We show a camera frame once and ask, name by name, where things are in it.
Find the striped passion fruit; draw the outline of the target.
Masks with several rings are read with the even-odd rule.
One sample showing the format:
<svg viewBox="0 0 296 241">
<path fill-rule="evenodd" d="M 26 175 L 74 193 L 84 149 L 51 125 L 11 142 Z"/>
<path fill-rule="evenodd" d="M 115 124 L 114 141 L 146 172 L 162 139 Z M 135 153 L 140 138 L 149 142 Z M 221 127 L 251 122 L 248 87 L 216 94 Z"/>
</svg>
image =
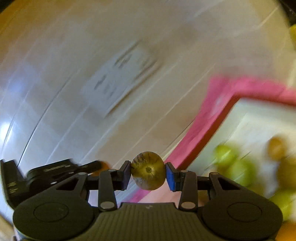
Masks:
<svg viewBox="0 0 296 241">
<path fill-rule="evenodd" d="M 154 152 L 142 152 L 131 163 L 131 173 L 136 185 L 147 191 L 160 188 L 166 179 L 166 166 Z"/>
</svg>

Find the large green apple front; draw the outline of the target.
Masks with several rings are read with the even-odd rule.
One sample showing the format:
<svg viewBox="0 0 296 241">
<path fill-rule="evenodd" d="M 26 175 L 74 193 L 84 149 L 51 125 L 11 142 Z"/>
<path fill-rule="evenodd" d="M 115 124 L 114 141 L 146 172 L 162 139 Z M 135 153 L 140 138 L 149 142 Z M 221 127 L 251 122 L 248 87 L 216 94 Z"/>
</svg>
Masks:
<svg viewBox="0 0 296 241">
<path fill-rule="evenodd" d="M 225 176 L 241 186 L 248 187 L 257 181 L 257 168 L 252 159 L 242 158 L 228 167 Z"/>
</svg>

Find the mandarin orange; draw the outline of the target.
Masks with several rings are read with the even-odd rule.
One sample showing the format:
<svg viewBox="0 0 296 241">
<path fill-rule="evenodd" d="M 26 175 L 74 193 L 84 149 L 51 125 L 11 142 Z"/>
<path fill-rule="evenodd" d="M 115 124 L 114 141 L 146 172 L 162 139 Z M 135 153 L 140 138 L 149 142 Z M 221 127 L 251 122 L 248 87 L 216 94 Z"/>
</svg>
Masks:
<svg viewBox="0 0 296 241">
<path fill-rule="evenodd" d="M 280 161 L 287 155 L 287 141 L 281 136 L 272 137 L 267 143 L 267 154 L 273 161 Z"/>
</svg>

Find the large orange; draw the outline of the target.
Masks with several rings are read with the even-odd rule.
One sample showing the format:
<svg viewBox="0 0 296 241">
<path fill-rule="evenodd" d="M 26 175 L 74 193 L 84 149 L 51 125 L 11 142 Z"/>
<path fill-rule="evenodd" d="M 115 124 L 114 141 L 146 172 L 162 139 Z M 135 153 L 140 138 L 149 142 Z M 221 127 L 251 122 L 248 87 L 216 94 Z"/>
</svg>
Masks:
<svg viewBox="0 0 296 241">
<path fill-rule="evenodd" d="M 276 241 L 296 241 L 296 223 L 287 221 L 281 226 Z"/>
</svg>

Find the tiny orange kumquat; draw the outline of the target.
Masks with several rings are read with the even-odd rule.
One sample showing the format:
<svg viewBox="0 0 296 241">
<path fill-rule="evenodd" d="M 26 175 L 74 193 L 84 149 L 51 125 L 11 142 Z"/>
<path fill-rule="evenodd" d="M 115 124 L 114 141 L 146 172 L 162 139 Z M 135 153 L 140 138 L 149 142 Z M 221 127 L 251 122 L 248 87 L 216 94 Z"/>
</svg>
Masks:
<svg viewBox="0 0 296 241">
<path fill-rule="evenodd" d="M 110 165 L 107 162 L 101 162 L 101 167 L 96 170 L 95 172 L 93 172 L 91 174 L 91 176 L 96 177 L 99 176 L 101 172 L 109 170 L 110 169 Z"/>
</svg>

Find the red box white inside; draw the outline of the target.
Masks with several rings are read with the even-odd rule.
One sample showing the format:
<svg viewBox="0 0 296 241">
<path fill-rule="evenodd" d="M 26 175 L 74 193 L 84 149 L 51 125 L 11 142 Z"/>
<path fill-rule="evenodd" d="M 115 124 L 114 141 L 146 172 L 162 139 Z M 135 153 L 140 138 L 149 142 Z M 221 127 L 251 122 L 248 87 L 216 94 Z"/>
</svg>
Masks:
<svg viewBox="0 0 296 241">
<path fill-rule="evenodd" d="M 284 158 L 295 157 L 295 106 L 240 98 L 227 106 L 196 152 L 182 162 L 181 167 L 201 176 L 212 171 L 225 175 L 229 166 L 218 167 L 213 151 L 217 145 L 229 145 L 239 152 L 236 160 L 250 158 L 256 165 L 257 181 L 248 188 L 270 198 L 279 189 L 291 190 L 278 184 L 276 172 L 281 160 L 273 161 L 267 154 L 267 143 L 274 136 L 281 136 L 287 141 Z"/>
</svg>

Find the pink cloth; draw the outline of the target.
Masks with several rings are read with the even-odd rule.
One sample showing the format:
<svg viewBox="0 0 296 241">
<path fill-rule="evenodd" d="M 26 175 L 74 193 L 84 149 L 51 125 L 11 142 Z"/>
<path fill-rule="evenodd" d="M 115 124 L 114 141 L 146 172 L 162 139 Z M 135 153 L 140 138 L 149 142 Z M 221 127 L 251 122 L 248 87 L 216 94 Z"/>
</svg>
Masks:
<svg viewBox="0 0 296 241">
<path fill-rule="evenodd" d="M 205 76 L 176 102 L 161 93 L 147 95 L 116 119 L 86 156 L 118 166 L 141 151 L 163 152 L 180 134 L 185 136 L 169 154 L 178 166 L 192 161 L 232 104 L 242 98 L 295 104 L 295 88 L 250 76 Z"/>
</svg>

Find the tall brown kiwi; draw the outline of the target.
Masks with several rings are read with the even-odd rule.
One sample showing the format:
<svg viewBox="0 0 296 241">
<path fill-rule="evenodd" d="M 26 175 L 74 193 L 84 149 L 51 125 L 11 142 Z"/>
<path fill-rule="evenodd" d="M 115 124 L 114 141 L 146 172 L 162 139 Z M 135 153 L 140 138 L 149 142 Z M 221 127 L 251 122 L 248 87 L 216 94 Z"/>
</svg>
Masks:
<svg viewBox="0 0 296 241">
<path fill-rule="evenodd" d="M 295 190 L 295 157 L 281 160 L 277 172 L 277 182 L 281 188 Z"/>
</svg>

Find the yellow oil bottle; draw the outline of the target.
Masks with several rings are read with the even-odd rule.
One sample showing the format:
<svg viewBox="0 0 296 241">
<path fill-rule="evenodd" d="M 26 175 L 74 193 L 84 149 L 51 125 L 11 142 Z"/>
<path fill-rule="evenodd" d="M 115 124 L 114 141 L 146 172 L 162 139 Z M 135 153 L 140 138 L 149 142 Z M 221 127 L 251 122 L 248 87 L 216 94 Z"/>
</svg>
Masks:
<svg viewBox="0 0 296 241">
<path fill-rule="evenodd" d="M 290 38 L 293 47 L 296 48 L 296 24 L 290 26 Z"/>
</svg>

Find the white double wall socket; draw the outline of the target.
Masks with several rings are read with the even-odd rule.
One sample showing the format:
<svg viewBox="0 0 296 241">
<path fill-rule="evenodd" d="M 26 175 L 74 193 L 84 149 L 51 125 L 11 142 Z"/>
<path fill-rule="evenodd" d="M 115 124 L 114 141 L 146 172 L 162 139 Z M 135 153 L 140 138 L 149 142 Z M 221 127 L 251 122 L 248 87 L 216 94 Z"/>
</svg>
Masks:
<svg viewBox="0 0 296 241">
<path fill-rule="evenodd" d="M 80 93 L 105 118 L 158 67 L 156 54 L 145 43 L 131 42 L 96 70 Z"/>
</svg>

